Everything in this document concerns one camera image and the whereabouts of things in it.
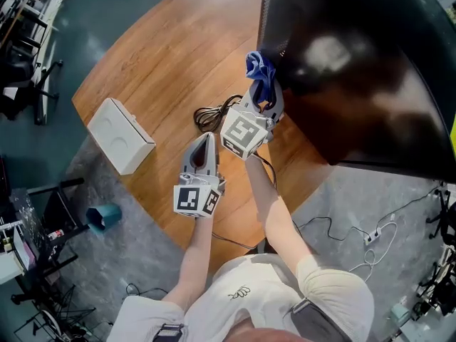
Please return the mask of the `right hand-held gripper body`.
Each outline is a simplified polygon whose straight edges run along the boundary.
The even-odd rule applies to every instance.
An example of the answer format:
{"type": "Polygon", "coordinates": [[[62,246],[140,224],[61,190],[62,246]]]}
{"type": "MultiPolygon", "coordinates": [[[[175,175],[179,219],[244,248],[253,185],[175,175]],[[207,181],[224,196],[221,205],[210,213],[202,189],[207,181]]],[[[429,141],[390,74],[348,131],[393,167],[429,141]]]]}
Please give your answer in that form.
{"type": "Polygon", "coordinates": [[[222,146],[242,160],[261,145],[272,141],[274,128],[282,118],[282,107],[261,112],[253,105],[234,105],[221,129],[222,146]]]}

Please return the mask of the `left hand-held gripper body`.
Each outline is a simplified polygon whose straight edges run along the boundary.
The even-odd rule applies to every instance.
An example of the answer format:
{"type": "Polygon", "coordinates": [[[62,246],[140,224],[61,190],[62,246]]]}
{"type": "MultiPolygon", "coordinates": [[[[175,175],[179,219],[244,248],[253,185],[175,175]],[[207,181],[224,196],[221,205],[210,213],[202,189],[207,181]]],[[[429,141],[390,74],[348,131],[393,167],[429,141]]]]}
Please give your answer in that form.
{"type": "Polygon", "coordinates": [[[174,186],[173,211],[186,217],[212,218],[224,195],[223,176],[181,172],[174,186]]]}

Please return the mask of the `blue cleaning cloth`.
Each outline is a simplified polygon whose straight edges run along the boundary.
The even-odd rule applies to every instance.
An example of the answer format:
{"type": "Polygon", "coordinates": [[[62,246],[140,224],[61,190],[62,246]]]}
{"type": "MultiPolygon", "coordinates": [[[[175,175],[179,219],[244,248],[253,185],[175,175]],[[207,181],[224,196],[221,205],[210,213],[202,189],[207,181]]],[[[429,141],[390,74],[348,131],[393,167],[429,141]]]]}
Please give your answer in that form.
{"type": "Polygon", "coordinates": [[[246,55],[246,77],[254,81],[261,81],[263,87],[257,103],[269,100],[269,94],[274,87],[276,69],[274,64],[259,51],[251,51],[246,55]]]}

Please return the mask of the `large black monitor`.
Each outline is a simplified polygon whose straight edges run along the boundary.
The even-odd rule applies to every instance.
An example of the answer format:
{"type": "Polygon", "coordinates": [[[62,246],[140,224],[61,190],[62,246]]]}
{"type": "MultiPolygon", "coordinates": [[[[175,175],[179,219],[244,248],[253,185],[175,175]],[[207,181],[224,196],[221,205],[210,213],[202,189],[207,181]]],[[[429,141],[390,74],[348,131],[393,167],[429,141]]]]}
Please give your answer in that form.
{"type": "Polygon", "coordinates": [[[256,47],[328,164],[456,183],[456,26],[438,0],[262,0],[256,47]]]}

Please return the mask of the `person's right forearm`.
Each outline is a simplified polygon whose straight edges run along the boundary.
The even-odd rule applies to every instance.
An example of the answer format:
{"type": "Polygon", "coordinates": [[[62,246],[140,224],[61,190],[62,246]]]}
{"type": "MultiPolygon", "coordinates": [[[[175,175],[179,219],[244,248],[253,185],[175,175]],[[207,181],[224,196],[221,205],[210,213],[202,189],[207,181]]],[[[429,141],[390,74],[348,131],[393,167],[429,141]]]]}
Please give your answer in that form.
{"type": "Polygon", "coordinates": [[[314,260],[311,248],[294,227],[291,215],[271,182],[261,160],[251,157],[246,162],[247,174],[256,203],[258,219],[270,245],[304,286],[305,274],[299,273],[301,261],[314,260]]]}

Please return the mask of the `person's left forearm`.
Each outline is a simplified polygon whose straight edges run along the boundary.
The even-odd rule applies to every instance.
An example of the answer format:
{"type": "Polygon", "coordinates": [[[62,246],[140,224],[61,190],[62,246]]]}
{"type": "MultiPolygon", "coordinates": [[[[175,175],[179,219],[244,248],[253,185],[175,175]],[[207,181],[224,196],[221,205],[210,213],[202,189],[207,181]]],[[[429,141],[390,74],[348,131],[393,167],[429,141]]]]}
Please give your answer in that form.
{"type": "Polygon", "coordinates": [[[212,218],[197,218],[175,287],[163,298],[187,311],[204,293],[212,243],[212,218]]]}

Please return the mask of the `white cardboard box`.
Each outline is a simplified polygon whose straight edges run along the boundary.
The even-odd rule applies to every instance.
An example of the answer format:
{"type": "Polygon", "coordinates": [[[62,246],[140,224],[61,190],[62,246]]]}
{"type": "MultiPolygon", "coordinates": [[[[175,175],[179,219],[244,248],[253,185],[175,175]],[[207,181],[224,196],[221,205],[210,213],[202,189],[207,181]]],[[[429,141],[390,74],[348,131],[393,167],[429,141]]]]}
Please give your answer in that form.
{"type": "Polygon", "coordinates": [[[135,116],[114,98],[101,103],[88,130],[119,175],[133,174],[156,146],[135,116]]]}

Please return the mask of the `teal waste bin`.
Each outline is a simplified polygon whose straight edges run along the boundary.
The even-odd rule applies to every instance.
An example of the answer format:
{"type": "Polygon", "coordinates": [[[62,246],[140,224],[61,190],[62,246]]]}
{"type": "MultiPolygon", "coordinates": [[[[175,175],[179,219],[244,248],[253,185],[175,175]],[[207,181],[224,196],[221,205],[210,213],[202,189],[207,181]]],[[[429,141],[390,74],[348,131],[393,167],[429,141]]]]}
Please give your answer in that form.
{"type": "Polygon", "coordinates": [[[94,234],[104,234],[122,219],[121,208],[113,203],[89,207],[85,218],[94,234]]]}

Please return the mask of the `white t-shirt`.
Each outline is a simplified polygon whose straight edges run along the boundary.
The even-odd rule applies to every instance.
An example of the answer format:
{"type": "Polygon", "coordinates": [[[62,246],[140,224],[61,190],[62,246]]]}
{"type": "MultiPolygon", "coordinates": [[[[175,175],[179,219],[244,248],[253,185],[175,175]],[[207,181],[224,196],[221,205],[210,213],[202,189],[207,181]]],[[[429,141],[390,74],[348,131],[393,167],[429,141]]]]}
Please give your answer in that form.
{"type": "Polygon", "coordinates": [[[304,286],[276,254],[241,256],[225,263],[188,311],[167,302],[127,297],[107,342],[223,342],[237,324],[289,331],[314,342],[366,342],[374,316],[364,280],[327,266],[317,256],[301,261],[304,286]]]}

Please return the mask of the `black metal side table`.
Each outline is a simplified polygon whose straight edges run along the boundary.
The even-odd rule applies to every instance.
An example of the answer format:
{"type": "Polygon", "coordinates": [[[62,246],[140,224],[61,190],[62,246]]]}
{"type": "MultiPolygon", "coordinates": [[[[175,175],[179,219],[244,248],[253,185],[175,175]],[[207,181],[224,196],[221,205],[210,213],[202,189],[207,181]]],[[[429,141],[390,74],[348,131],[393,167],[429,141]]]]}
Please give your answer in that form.
{"type": "Polygon", "coordinates": [[[0,285],[19,276],[45,279],[78,258],[59,259],[67,241],[88,230],[66,196],[82,177],[31,189],[0,202],[0,285]]]}

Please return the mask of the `white power strip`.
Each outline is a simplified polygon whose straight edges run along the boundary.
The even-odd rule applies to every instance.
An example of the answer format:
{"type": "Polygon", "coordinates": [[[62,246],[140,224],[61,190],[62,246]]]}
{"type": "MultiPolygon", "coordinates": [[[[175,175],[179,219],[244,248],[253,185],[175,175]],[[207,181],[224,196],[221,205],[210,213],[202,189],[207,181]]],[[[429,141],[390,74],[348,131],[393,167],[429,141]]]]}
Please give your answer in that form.
{"type": "Polygon", "coordinates": [[[364,245],[367,247],[376,240],[378,240],[381,236],[381,228],[377,227],[372,232],[368,233],[364,236],[363,241],[364,245]]]}

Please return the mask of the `black office chair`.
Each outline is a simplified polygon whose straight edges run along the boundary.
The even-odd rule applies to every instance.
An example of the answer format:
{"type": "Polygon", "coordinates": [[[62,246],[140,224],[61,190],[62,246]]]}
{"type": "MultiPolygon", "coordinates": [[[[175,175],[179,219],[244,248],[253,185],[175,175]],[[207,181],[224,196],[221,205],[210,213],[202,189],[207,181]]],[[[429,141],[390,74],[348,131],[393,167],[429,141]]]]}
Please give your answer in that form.
{"type": "Polygon", "coordinates": [[[45,85],[51,73],[62,67],[62,60],[45,67],[11,52],[0,57],[0,114],[15,120],[20,112],[31,106],[34,123],[45,125],[47,107],[43,99],[57,101],[60,97],[59,93],[49,93],[45,85]]]}

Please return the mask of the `black swivel chair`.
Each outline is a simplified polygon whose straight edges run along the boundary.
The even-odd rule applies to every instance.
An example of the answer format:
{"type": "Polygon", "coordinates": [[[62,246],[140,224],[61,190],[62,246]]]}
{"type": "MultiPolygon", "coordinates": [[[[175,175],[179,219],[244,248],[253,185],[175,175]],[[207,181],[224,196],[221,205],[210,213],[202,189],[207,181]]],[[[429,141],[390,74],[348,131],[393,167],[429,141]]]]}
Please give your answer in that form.
{"type": "Polygon", "coordinates": [[[433,218],[427,218],[426,224],[438,222],[437,228],[433,233],[430,233],[428,238],[434,239],[438,234],[442,237],[443,242],[456,249],[456,202],[450,205],[449,190],[442,192],[439,189],[433,191],[440,201],[441,210],[439,214],[433,218]]]}

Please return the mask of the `small teal box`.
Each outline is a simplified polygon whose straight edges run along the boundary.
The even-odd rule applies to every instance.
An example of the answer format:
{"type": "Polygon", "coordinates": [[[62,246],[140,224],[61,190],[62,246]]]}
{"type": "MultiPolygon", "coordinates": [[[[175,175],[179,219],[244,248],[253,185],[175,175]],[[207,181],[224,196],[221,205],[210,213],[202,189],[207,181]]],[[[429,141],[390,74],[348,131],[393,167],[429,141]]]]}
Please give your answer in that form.
{"type": "Polygon", "coordinates": [[[404,305],[395,304],[390,310],[390,320],[396,326],[402,326],[410,318],[410,311],[404,305]]]}

